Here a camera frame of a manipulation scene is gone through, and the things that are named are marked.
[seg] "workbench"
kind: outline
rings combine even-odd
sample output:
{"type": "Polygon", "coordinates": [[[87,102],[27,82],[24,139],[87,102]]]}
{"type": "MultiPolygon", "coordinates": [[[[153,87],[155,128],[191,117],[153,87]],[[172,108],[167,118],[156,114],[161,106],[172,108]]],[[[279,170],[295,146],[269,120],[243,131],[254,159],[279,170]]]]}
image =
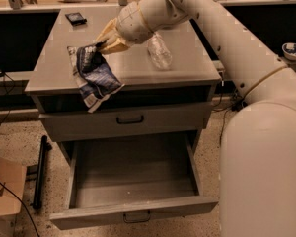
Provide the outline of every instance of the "workbench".
{"type": "Polygon", "coordinates": [[[88,113],[67,46],[95,42],[120,9],[62,9],[26,88],[71,168],[65,209],[50,216],[59,229],[198,214],[218,201],[203,196],[193,153],[220,76],[190,22],[159,32],[173,56],[167,71],[153,65],[147,42],[105,55],[125,86],[88,113]],[[73,12],[87,24],[72,27],[73,12]]]}

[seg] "open drawer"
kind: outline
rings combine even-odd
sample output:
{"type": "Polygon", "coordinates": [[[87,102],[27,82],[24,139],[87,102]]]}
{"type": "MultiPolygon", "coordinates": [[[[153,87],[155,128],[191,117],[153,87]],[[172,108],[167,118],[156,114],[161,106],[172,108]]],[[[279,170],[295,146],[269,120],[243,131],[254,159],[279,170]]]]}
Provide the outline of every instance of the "open drawer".
{"type": "Polygon", "coordinates": [[[75,142],[59,229],[144,222],[209,212],[185,133],[75,142]]]}

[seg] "cardboard box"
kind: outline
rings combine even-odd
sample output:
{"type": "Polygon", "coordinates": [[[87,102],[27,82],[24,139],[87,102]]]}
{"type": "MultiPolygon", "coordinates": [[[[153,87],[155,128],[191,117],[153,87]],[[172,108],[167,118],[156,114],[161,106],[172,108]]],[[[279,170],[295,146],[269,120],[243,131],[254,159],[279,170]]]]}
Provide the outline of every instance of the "cardboard box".
{"type": "MultiPolygon", "coordinates": [[[[22,199],[27,167],[0,157],[0,182],[22,199]]],[[[21,203],[0,185],[0,236],[13,236],[16,214],[21,203]]]]}

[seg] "crumpled bag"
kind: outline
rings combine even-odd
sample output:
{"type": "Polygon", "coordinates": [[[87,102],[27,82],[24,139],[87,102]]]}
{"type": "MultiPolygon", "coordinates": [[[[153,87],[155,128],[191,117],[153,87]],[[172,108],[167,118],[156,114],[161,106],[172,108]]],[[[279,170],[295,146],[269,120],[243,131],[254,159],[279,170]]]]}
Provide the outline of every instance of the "crumpled bag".
{"type": "Polygon", "coordinates": [[[67,47],[73,76],[89,113],[94,112],[102,101],[124,86],[111,72],[106,60],[97,52],[100,45],[101,43],[94,43],[83,47],[67,47]]]}

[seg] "drawer handle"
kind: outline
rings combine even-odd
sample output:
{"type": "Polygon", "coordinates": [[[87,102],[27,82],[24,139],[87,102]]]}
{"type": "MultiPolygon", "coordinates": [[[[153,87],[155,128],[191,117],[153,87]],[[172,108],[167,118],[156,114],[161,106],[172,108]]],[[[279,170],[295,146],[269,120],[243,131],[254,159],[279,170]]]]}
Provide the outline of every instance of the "drawer handle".
{"type": "Polygon", "coordinates": [[[117,117],[116,122],[118,124],[133,124],[133,123],[141,123],[144,121],[144,116],[141,115],[139,118],[134,118],[134,119],[122,119],[117,117]]]}
{"type": "Polygon", "coordinates": [[[134,223],[144,223],[148,222],[151,218],[150,210],[147,211],[147,216],[145,218],[139,218],[139,219],[128,219],[127,214],[125,213],[123,216],[124,222],[126,224],[134,224],[134,223]]]}

